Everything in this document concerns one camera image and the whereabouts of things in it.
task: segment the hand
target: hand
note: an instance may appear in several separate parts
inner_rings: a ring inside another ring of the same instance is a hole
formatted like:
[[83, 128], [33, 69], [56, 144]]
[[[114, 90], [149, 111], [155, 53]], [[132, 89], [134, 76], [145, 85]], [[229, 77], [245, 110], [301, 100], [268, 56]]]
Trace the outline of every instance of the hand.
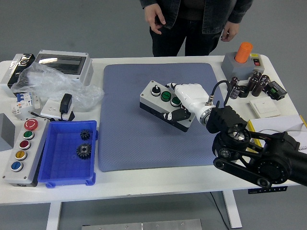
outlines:
[[239, 33], [239, 23], [226, 22], [221, 41], [230, 42]]
[[[165, 22], [165, 18], [162, 14], [160, 6], [157, 3], [155, 3], [152, 5], [146, 6], [144, 10], [145, 10], [145, 21], [148, 22], [152, 31], [154, 31], [156, 34], [161, 35], [162, 34], [161, 31], [159, 31], [158, 29], [160, 29], [162, 25], [165, 25], [166, 22]], [[158, 15], [161, 24], [156, 23], [155, 21], [156, 15]]]

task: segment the black cable cord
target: black cable cord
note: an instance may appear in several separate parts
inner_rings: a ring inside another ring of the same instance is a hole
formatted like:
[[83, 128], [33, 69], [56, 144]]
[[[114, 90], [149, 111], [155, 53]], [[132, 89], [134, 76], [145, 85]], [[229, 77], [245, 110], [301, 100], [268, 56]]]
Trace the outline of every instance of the black cable cord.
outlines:
[[229, 227], [227, 226], [227, 224], [226, 224], [226, 222], [225, 222], [225, 220], [224, 220], [224, 218], [223, 218], [223, 215], [222, 215], [222, 213], [221, 213], [219, 207], [217, 206], [217, 203], [216, 203], [216, 201], [215, 201], [215, 198], [214, 198], [212, 192], [210, 192], [210, 194], [211, 194], [211, 196], [212, 196], [212, 198], [213, 198], [213, 201], [214, 201], [214, 203], [215, 203], [215, 206], [216, 206], [217, 210], [219, 211], [219, 213], [220, 213], [220, 215], [221, 215], [221, 217], [222, 217], [222, 220], [223, 220], [223, 222], [224, 222], [226, 228], [229, 230]]
[[48, 120], [50, 120], [50, 121], [55, 121], [55, 119], [54, 119], [54, 118], [48, 118], [48, 117], [40, 116], [40, 115], [38, 115], [38, 114], [36, 114], [36, 113], [34, 113], [34, 112], [30, 112], [30, 114], [32, 114], [32, 115], [34, 115], [34, 116], [41, 117], [41, 118], [48, 119]]
[[221, 83], [226, 83], [226, 84], [227, 84], [227, 95], [226, 95], [226, 98], [225, 98], [225, 101], [224, 101], [224, 107], [225, 107], [226, 104], [227, 104], [227, 102], [228, 102], [230, 93], [231, 93], [231, 85], [230, 85], [229, 81], [227, 81], [227, 80], [221, 80], [221, 81], [219, 81], [218, 83], [216, 83], [216, 85], [213, 87], [213, 90], [212, 90], [211, 95], [214, 95], [217, 86], [218, 86], [219, 84], [221, 84]]

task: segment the black gear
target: black gear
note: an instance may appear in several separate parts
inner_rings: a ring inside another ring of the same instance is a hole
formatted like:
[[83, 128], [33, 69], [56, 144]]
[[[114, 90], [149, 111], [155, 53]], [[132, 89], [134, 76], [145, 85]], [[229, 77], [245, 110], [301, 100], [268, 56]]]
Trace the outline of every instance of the black gear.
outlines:
[[90, 138], [90, 132], [84, 129], [81, 131], [80, 137], [82, 140], [88, 140]]
[[77, 154], [81, 159], [88, 159], [91, 157], [92, 146], [90, 144], [83, 143], [78, 146]]

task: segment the gray floor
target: gray floor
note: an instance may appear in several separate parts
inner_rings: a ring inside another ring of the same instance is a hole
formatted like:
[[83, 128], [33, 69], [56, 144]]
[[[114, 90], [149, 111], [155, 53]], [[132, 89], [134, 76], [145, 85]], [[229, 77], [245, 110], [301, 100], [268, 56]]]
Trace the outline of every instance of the gray floor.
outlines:
[[[92, 58], [151, 57], [151, 38], [137, 0], [0, 0], [0, 61], [40, 49], [87, 52]], [[307, 120], [306, 0], [255, 0], [240, 33], [220, 42], [212, 55], [237, 51], [241, 42], [268, 56], [298, 112]], [[235, 191], [243, 229], [307, 229], [307, 188], [248, 195]], [[220, 192], [214, 193], [226, 216]], [[0, 229], [45, 229], [49, 204], [0, 206]], [[201, 219], [204, 230], [225, 229], [210, 194], [138, 197], [64, 203], [59, 229]]]

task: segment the gray mat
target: gray mat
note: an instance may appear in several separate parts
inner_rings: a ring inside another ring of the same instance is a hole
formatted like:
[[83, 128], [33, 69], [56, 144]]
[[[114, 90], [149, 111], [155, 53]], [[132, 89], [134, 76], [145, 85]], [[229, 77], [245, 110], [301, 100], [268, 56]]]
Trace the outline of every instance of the gray mat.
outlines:
[[[162, 85], [199, 83], [212, 92], [217, 83], [207, 63], [109, 65], [100, 114], [98, 164], [103, 172], [212, 165], [215, 137], [196, 119], [185, 133], [139, 106], [149, 81]], [[219, 87], [214, 103], [223, 103]]]

